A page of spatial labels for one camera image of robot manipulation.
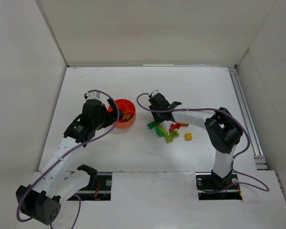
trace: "screw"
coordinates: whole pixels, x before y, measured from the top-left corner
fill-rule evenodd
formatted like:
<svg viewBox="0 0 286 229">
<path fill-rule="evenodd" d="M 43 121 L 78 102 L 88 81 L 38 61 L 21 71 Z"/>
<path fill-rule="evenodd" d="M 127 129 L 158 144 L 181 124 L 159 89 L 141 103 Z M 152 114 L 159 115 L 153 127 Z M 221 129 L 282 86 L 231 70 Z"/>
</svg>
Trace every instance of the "screw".
<svg viewBox="0 0 286 229">
<path fill-rule="evenodd" d="M 233 179 L 232 179 L 232 183 L 233 183 L 233 184 L 238 183 L 238 179 L 237 179 L 237 178 L 233 178 Z"/>
<path fill-rule="evenodd" d="M 197 184 L 198 184 L 198 186 L 201 186 L 201 185 L 203 184 L 201 178 L 198 178 L 198 179 L 197 179 Z"/>
<path fill-rule="evenodd" d="M 111 181 L 111 180 L 108 179 L 108 180 L 105 181 L 105 185 L 106 185 L 106 186 L 111 186 L 111 184 L 112 184 L 112 181 Z"/>
</svg>

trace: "light green block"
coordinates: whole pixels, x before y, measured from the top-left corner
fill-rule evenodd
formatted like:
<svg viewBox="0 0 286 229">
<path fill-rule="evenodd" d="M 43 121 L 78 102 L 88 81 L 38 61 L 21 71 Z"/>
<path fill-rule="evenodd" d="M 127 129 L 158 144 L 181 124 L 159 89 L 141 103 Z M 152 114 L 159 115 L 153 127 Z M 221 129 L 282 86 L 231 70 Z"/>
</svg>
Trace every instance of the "light green block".
<svg viewBox="0 0 286 229">
<path fill-rule="evenodd" d="M 163 126 L 158 126 L 157 128 L 159 128 L 162 132 L 163 132 L 163 134 L 164 134 L 164 137 L 166 137 L 166 136 L 168 136 L 168 132 L 167 132 L 167 130 L 165 130 L 164 128 L 163 128 Z"/>
<path fill-rule="evenodd" d="M 167 143 L 170 143 L 173 141 L 173 137 L 171 135 L 168 135 L 167 137 L 165 137 L 165 139 Z"/>
<path fill-rule="evenodd" d="M 180 136 L 180 134 L 177 130 L 174 130 L 170 133 L 170 136 L 172 136 L 172 138 L 177 138 Z"/>
</svg>

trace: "purple cable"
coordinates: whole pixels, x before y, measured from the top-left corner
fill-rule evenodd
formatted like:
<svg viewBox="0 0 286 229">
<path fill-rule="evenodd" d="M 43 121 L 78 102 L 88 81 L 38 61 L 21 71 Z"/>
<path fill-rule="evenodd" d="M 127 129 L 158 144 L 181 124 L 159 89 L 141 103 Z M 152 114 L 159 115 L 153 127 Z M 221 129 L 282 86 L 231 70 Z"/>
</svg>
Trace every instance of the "purple cable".
<svg viewBox="0 0 286 229">
<path fill-rule="evenodd" d="M 82 201 L 81 201 L 80 196 L 77 195 L 77 194 L 74 194 L 73 196 L 74 196 L 74 197 L 77 197 L 77 199 L 78 199 L 78 211 L 77 211 L 77 214 L 76 214 L 76 217 L 75 217 L 75 220 L 74 220 L 74 222 L 73 222 L 73 224 L 72 224 L 71 229 L 73 229 L 74 226 L 75 226 L 75 224 L 76 224 L 77 218 L 78 218 L 78 216 L 79 216 L 79 214 L 80 214 L 80 211 L 81 211 L 81 205 L 82 205 Z"/>
<path fill-rule="evenodd" d="M 104 133 L 104 134 L 102 134 L 102 135 L 100 135 L 100 136 L 98 136 L 98 137 L 96 137 L 96 138 L 93 138 L 93 139 L 91 139 L 91 140 L 89 140 L 89 141 L 87 141 L 87 142 L 84 142 L 84 143 L 81 143 L 81 144 L 75 146 L 74 148 L 72 148 L 72 149 L 70 149 L 69 151 L 67 151 L 64 155 L 62 155 L 61 158 L 65 158 L 68 154 L 70 154 L 70 153 L 73 152 L 74 150 L 78 149 L 79 147 L 81 147 L 81 146 L 83 146 L 83 145 L 86 145 L 86 144 L 88 144 L 88 143 L 90 143 L 90 142 L 94 142 L 94 141 L 96 141 L 96 140 L 98 140 L 98 139 L 104 137 L 105 135 L 109 134 L 109 133 L 116 127 L 116 125 L 117 125 L 118 122 L 119 122 L 120 111 L 119 111 L 118 104 L 115 102 L 115 100 L 114 100 L 110 95 L 108 95 L 107 93 L 102 92 L 102 91 L 99 91 L 99 90 L 90 90 L 90 91 L 88 91 L 88 93 L 90 93 L 90 92 L 99 92 L 99 93 L 102 93 L 102 94 L 104 94 L 105 96 L 109 97 L 109 98 L 114 102 L 114 105 L 115 105 L 115 107 L 116 107 L 116 109 L 117 109 L 117 119 L 116 119 L 114 125 L 113 125 L 106 133 Z M 17 220 L 18 220 L 19 222 L 22 222 L 22 223 L 23 223 L 23 222 L 27 222 L 27 221 L 29 221 L 29 220 L 32 219 L 32 218 L 28 218 L 28 219 L 21 219 L 21 218 L 20 218 L 20 208 L 21 208 L 21 206 L 22 206 L 22 204 L 23 204 L 23 202 L 24 202 L 24 199 L 26 198 L 26 196 L 28 195 L 28 193 L 38 184 L 38 182 L 41 181 L 41 179 L 44 178 L 44 177 L 45 177 L 57 164 L 59 164 L 60 162 L 61 162 L 61 160 L 58 159 L 58 160 L 57 160 L 48 170 L 46 170 L 46 171 L 28 188 L 28 190 L 24 193 L 24 195 L 22 196 L 21 200 L 19 201 L 19 204 L 18 204 L 17 210 L 16 210 L 16 218 L 17 218 Z M 80 205 L 79 205 L 79 211 L 78 211 L 78 213 L 77 213 L 77 217 L 78 217 L 78 215 L 79 215 L 79 213 L 80 213 L 80 208 L 81 208 L 81 203 L 80 203 Z M 74 227 L 74 225 L 75 225 L 75 223 L 76 223 L 77 217 L 75 218 L 75 221 L 74 221 L 73 226 L 72 226 L 71 229 L 73 229 L 73 227 Z"/>
<path fill-rule="evenodd" d="M 231 118 L 233 121 L 235 121 L 237 125 L 240 126 L 240 128 L 242 129 L 242 131 L 244 132 L 244 134 L 245 134 L 245 136 L 246 136 L 246 138 L 247 138 L 247 146 L 245 147 L 245 149 L 243 149 L 242 151 L 240 151 L 239 153 L 237 153 L 237 154 L 235 154 L 235 155 L 233 156 L 232 163 L 231 163 L 231 169 L 232 169 L 232 171 L 234 171 L 234 172 L 236 172 L 236 173 L 238 173 L 238 174 L 240 174 L 240 175 L 243 175 L 243 176 L 246 176 L 246 177 L 249 177 L 249 178 L 251 178 L 251 179 L 254 179 L 254 180 L 258 181 L 258 182 L 259 182 L 260 184 L 262 184 L 266 189 L 261 188 L 261 187 L 258 187 L 258 186 L 256 186 L 256 185 L 252 185 L 252 184 L 246 183 L 246 182 L 237 182 L 237 183 L 233 183 L 233 184 L 231 184 L 231 185 L 228 185 L 227 187 L 225 187 L 225 188 L 223 188 L 223 189 L 221 189 L 221 190 L 216 190 L 216 191 L 213 191 L 213 192 L 208 192 L 208 194 L 218 193 L 218 192 L 224 191 L 224 190 L 226 190 L 226 189 L 228 189 L 228 188 L 230 188 L 230 187 L 232 187 L 232 186 L 235 186 L 235 185 L 249 185 L 249 186 L 255 187 L 255 188 L 259 189 L 259 190 L 265 191 L 265 192 L 269 192 L 269 191 L 270 191 L 269 187 L 268 187 L 263 181 L 261 181 L 261 180 L 255 178 L 255 177 L 253 177 L 253 176 L 251 176 L 251 175 L 238 172 L 238 171 L 236 171 L 236 170 L 234 169 L 234 167 L 233 167 L 233 165 L 234 165 L 234 159 L 235 159 L 237 156 L 239 156 L 239 155 L 241 155 L 242 153 L 244 153 L 245 151 L 247 151 L 247 149 L 250 147 L 250 136 L 249 136 L 248 132 L 245 130 L 245 128 L 244 128 L 232 115 L 230 115 L 230 114 L 228 114 L 228 113 L 226 113 L 226 112 L 224 112 L 224 111 L 222 111 L 222 110 L 218 110 L 218 109 L 214 109 L 214 108 L 192 108 L 192 109 L 183 108 L 183 109 L 173 109 L 173 110 L 165 110 L 165 111 L 151 110 L 151 109 L 148 109 L 148 108 L 146 108 L 146 107 L 144 107 L 144 106 L 142 106 L 142 105 L 140 104 L 139 98 L 140 98 L 142 95 L 149 95 L 149 94 L 148 94 L 148 93 L 142 93 L 142 94 L 138 95 L 138 97 L 137 97 L 137 103 L 138 103 L 138 105 L 139 105 L 141 108 L 143 108 L 144 110 L 146 110 L 146 111 L 150 111 L 150 112 L 154 112 L 154 113 L 168 113 L 168 112 L 175 112 L 175 111 L 214 111 L 214 112 L 222 113 L 222 114 L 224 114 L 225 116 L 228 116 L 228 117 Z"/>
</svg>

